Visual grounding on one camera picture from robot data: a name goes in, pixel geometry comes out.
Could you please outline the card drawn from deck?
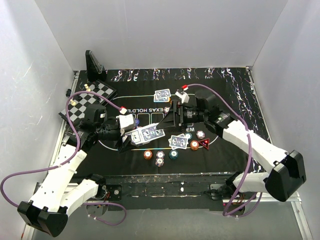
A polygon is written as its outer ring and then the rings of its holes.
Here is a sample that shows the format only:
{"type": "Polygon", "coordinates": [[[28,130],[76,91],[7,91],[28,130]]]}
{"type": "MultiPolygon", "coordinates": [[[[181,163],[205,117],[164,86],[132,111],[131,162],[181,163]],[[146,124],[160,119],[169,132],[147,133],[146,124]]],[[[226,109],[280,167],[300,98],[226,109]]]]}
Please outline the card drawn from deck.
{"type": "Polygon", "coordinates": [[[165,136],[163,129],[157,129],[156,125],[150,125],[141,129],[142,139],[151,141],[165,136]]]}

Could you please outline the dealt cards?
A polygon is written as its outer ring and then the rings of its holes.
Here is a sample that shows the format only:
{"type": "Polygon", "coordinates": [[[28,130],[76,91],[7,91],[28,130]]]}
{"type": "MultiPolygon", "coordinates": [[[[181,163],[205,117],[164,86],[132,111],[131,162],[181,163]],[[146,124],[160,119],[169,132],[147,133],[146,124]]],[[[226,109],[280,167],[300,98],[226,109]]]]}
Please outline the dealt cards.
{"type": "Polygon", "coordinates": [[[167,89],[156,90],[153,95],[155,103],[168,103],[171,100],[171,92],[167,89]]]}
{"type": "Polygon", "coordinates": [[[176,149],[187,149],[189,139],[184,135],[172,135],[171,138],[168,140],[169,147],[172,150],[176,149]]]}

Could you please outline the orange poker chip stack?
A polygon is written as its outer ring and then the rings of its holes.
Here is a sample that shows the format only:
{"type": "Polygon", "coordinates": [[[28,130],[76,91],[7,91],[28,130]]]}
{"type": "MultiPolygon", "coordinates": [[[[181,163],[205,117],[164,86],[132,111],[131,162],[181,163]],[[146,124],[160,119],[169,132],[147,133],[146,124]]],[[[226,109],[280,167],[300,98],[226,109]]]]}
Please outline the orange poker chip stack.
{"type": "Polygon", "coordinates": [[[143,157],[146,159],[146,160],[150,160],[152,157],[153,157],[153,153],[151,150],[145,150],[144,153],[143,153],[143,157]]]}

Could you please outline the green chips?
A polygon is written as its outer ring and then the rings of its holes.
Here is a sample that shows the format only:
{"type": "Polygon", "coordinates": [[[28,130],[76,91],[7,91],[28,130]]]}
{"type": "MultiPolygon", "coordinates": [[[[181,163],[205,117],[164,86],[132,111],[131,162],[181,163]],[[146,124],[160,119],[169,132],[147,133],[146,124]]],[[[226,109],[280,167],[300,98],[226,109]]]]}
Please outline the green chips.
{"type": "Polygon", "coordinates": [[[192,134],[191,134],[190,132],[187,132],[187,133],[185,134],[185,137],[190,140],[193,136],[192,136],[192,134]]]}

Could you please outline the orange chips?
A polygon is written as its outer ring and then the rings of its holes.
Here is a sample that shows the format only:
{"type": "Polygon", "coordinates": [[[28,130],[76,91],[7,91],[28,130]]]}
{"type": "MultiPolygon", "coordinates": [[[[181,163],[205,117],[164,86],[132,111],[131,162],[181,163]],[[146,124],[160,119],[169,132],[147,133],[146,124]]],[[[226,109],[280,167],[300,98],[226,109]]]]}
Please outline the orange chips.
{"type": "Polygon", "coordinates": [[[196,141],[196,140],[191,141],[191,143],[190,143],[190,149],[191,149],[192,151],[198,150],[198,149],[199,149],[199,142],[196,141]]]}

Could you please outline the green poker chip stack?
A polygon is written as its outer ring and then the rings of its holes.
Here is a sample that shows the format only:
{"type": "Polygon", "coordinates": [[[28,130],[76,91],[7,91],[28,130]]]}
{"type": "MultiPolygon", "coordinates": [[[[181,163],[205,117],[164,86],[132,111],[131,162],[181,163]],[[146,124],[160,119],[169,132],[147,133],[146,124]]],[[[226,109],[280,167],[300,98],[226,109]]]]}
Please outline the green poker chip stack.
{"type": "Polygon", "coordinates": [[[178,153],[177,150],[171,150],[171,151],[169,152],[169,158],[172,159],[172,160],[177,159],[178,156],[179,156],[179,153],[178,153]]]}

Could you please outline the pink chip front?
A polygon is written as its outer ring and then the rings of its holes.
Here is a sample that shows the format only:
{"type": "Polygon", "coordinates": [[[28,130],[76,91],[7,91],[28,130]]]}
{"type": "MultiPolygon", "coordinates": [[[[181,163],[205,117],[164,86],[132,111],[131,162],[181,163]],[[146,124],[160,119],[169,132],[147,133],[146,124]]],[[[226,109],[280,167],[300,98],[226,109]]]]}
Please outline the pink chip front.
{"type": "Polygon", "coordinates": [[[163,159],[163,158],[157,158],[157,159],[155,160],[155,165],[156,165],[157,167],[163,166],[163,165],[164,165],[164,159],[163,159]]]}

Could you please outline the red black all-in marker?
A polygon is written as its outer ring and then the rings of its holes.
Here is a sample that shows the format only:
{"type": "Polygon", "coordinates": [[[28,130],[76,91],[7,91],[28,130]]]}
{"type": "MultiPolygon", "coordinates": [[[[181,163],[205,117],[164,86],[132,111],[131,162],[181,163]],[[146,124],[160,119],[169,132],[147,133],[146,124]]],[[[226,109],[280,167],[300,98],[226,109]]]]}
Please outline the red black all-in marker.
{"type": "Polygon", "coordinates": [[[199,145],[202,146],[203,148],[205,148],[206,150],[209,149],[210,146],[210,139],[206,138],[206,139],[201,139],[198,141],[199,145]]]}

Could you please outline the blue playing card deck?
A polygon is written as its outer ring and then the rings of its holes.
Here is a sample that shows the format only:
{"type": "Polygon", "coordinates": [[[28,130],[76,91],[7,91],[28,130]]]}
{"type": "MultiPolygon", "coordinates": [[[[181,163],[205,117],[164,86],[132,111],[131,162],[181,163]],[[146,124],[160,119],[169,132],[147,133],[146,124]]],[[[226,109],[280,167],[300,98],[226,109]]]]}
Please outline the blue playing card deck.
{"type": "Polygon", "coordinates": [[[133,130],[130,132],[131,142],[136,145],[145,145],[150,142],[150,140],[145,140],[138,130],[133,130]]]}

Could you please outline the blue small blind button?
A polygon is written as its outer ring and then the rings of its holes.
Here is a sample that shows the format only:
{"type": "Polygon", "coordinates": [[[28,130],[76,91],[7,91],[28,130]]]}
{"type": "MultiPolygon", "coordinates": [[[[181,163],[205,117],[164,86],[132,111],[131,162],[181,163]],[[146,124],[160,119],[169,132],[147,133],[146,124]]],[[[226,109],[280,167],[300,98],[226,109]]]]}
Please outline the blue small blind button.
{"type": "Polygon", "coordinates": [[[140,124],[140,121],[139,121],[139,119],[135,119],[135,125],[137,126],[137,125],[139,125],[140,124]]]}

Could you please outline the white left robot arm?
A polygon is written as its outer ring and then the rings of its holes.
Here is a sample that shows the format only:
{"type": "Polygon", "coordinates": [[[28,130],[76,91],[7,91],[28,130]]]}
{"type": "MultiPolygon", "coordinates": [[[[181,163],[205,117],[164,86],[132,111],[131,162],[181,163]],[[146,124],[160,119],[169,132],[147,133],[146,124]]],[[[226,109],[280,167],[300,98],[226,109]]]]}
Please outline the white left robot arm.
{"type": "Polygon", "coordinates": [[[49,169],[46,178],[29,201],[22,201],[17,211],[28,226],[57,237],[65,228],[69,216],[89,199],[103,200],[108,197],[106,179],[97,174],[90,174],[68,193],[65,190],[77,168],[86,158],[87,152],[99,140],[116,141],[122,148],[128,141],[119,123],[103,124],[96,131],[90,127],[82,133],[78,145],[80,149],[65,144],[60,147],[59,158],[65,158],[71,151],[71,159],[49,169]]]}

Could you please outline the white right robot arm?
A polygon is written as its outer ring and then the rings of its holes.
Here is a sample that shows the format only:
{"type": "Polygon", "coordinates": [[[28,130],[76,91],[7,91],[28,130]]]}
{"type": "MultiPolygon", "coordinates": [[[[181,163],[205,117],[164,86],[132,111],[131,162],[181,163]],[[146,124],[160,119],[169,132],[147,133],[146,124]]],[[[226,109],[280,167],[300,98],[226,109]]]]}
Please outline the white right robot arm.
{"type": "Polygon", "coordinates": [[[274,146],[247,130],[234,115],[221,110],[217,105],[198,100],[195,106],[191,106],[173,100],[168,113],[156,127],[177,132],[185,130],[190,123],[204,123],[210,132],[237,146],[265,170],[258,173],[236,172],[224,185],[211,192],[218,199],[237,199],[243,193],[260,192],[285,202],[307,180],[301,153],[296,150],[287,152],[274,146]]]}

